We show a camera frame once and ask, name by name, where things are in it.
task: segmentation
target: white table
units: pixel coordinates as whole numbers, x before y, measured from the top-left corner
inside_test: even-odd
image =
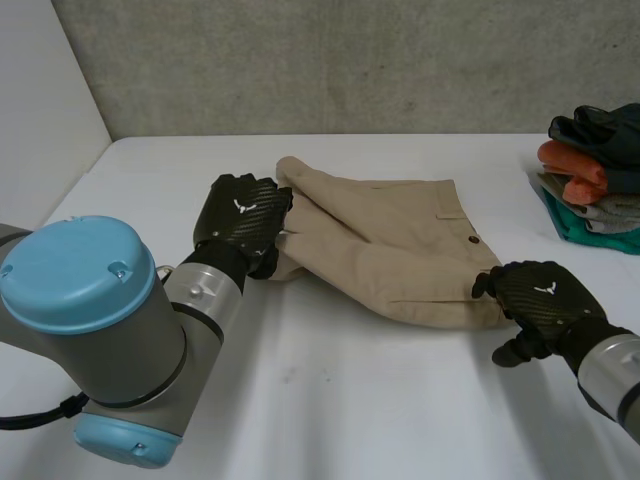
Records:
[[[640,331],[640,259],[557,236],[531,188],[543,135],[137,138],[113,144],[51,217],[130,223],[177,264],[209,185],[272,176],[296,155],[361,179],[446,179],[503,262],[556,260]],[[640,448],[591,411],[562,360],[502,370],[516,330],[437,331],[381,318],[322,281],[252,282],[169,466],[145,471],[76,447],[73,421],[0,433],[0,478],[604,480],[640,475]],[[0,413],[51,408],[77,387],[51,362],[0,347]]]

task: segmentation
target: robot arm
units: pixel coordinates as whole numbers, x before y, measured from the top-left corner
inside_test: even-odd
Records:
[[[476,298],[496,298],[522,331],[493,354],[502,367],[561,355],[589,405],[640,444],[640,337],[611,325],[600,304],[555,262],[510,263],[481,273]]]
[[[57,362],[90,398],[74,432],[80,446],[144,468],[170,461],[245,277],[275,270],[291,199],[270,179],[220,177],[194,252],[164,285],[136,232],[113,218],[34,233],[0,225],[0,340]]]

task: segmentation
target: teal shirt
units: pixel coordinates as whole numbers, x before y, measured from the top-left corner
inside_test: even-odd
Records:
[[[585,220],[543,190],[547,209],[558,234],[568,242],[592,247],[612,248],[631,255],[640,255],[640,228],[626,233],[594,233],[587,230]]]

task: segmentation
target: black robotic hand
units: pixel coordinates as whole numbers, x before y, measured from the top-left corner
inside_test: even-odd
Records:
[[[479,298],[485,292],[522,327],[515,339],[494,352],[493,362],[502,367],[559,354],[575,372],[582,350],[592,343],[589,337],[611,327],[593,295],[555,262],[494,267],[489,274],[478,275],[472,296]]]
[[[222,175],[211,186],[196,223],[196,251],[205,246],[231,247],[244,258],[250,277],[269,278],[278,262],[275,239],[284,228],[292,199],[290,188],[278,188],[270,178]]]

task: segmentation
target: black cable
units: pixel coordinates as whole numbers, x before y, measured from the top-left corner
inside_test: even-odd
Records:
[[[16,415],[14,417],[0,417],[0,430],[27,430],[41,427],[47,423],[55,422],[63,417],[71,418],[82,411],[89,401],[84,393],[67,398],[60,402],[60,406],[42,413],[29,415]]]

